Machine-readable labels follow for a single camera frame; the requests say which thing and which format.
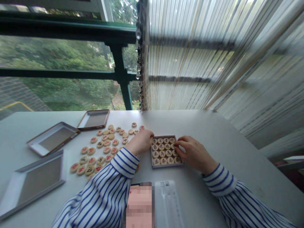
hand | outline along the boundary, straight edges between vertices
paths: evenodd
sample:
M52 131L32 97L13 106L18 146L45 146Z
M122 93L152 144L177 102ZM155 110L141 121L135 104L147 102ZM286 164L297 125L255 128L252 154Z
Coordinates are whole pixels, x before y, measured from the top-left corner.
M154 133L150 130L140 130L125 146L134 156L147 151L152 145Z
M179 156L203 174L208 175L217 168L219 163L210 156L202 144L191 136L182 136L174 144Z

brick wall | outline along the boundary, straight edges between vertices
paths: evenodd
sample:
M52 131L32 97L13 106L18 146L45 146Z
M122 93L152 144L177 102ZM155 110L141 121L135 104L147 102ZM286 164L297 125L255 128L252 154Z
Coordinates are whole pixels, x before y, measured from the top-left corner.
M51 111L32 91L18 78L0 77L0 107L14 102L23 102L33 111ZM0 120L17 111L29 111L21 104L16 104L0 111Z

shirt cuff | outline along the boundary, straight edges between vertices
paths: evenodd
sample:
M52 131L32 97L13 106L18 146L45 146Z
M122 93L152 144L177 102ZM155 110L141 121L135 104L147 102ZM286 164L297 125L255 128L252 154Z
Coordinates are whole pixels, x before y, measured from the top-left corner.
M212 195L220 197L234 191L238 180L221 164L209 175L203 177Z
M126 178L132 179L139 160L126 148L122 148L111 160L111 165Z

yellow railing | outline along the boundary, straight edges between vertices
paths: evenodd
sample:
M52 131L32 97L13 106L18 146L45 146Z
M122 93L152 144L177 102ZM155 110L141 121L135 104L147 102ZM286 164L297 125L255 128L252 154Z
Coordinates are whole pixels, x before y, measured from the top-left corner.
M23 107L25 107L26 109L28 109L28 110L30 110L30 111L34 111L34 110L32 110L30 107L28 107L26 104L24 104L24 103L21 102L21 101L17 101L17 102L14 102L14 103L9 104L9 105L7 105L7 106L4 106L3 108L0 108L0 111L3 111L4 109L10 108L10 107L12 107L12 106L14 106L14 105L16 105L16 104L21 104L21 105L22 105Z

game piece box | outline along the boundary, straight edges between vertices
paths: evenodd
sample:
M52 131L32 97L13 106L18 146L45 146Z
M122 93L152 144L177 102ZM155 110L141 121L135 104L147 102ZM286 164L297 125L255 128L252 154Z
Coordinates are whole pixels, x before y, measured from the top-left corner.
M80 134L80 130L65 122L60 122L45 132L29 140L26 144L42 157L58 151Z
M155 139L159 139L159 138L162 138L162 139L164 139L164 138L174 138L175 139L175 141L177 141L176 140L176 137L175 136L154 136L153 138L155 138ZM153 153L153 150L152 150L152 146L151 146L151 162L152 162L152 168L164 168L164 167L171 167L171 166L181 166L181 165L184 165L185 163L184 163L184 161L183 161L183 159L181 158L181 163L173 163L173 164L165 164L165 165L153 165L153 160L154 160L154 158L153 158L153 156L152 156L152 153Z
M63 149L14 171L0 204L0 220L62 185L66 177Z
M79 130L104 128L107 125L109 113L109 109L87 111L77 128Z

